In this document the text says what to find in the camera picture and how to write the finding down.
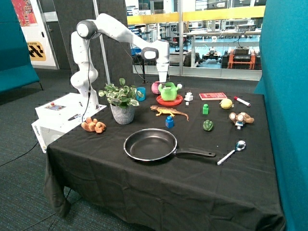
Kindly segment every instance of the yellow railing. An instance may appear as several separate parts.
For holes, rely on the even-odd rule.
[[[265,6],[235,7],[230,9],[184,12],[183,21],[219,20],[263,17]],[[170,23],[179,21],[179,13],[162,13],[127,17],[128,25]]]

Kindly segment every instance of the potted plant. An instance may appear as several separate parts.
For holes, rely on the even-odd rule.
[[[105,90],[100,90],[100,97],[106,96],[110,103],[112,114],[119,124],[129,124],[134,119],[135,106],[139,106],[136,96],[143,97],[134,85],[125,85],[125,79],[120,78],[121,87],[116,87],[113,83],[106,84]]]

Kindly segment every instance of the plant pot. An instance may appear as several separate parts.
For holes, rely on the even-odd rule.
[[[135,107],[129,106],[128,108],[121,108],[114,105],[110,105],[112,115],[118,124],[129,124],[133,121],[135,116]]]

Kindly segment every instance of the teal partition panel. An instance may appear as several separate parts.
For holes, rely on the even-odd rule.
[[[0,92],[39,81],[11,0],[0,7]]]
[[[308,230],[308,2],[269,0],[261,34],[262,78],[287,230]]]

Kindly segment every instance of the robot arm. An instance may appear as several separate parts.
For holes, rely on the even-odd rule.
[[[84,20],[78,23],[77,33],[83,39],[95,38],[96,33],[102,33],[119,42],[128,42],[139,47],[142,58],[146,61],[156,60],[160,82],[166,82],[169,69],[169,43],[157,40],[153,43],[144,41],[132,33],[115,18],[100,14],[96,20]]]
[[[71,77],[71,83],[80,92],[82,104],[88,105],[88,111],[98,110],[99,108],[97,93],[91,85],[97,79],[98,72],[92,64],[89,51],[90,40],[97,38],[100,35],[99,33],[119,42],[129,42],[141,48],[141,55],[144,60],[156,60],[159,81],[162,83],[167,81],[169,43],[159,40],[148,43],[132,33],[115,18],[102,13],[96,20],[79,22],[77,31],[73,32],[71,36],[74,62],[79,67],[79,71]]]

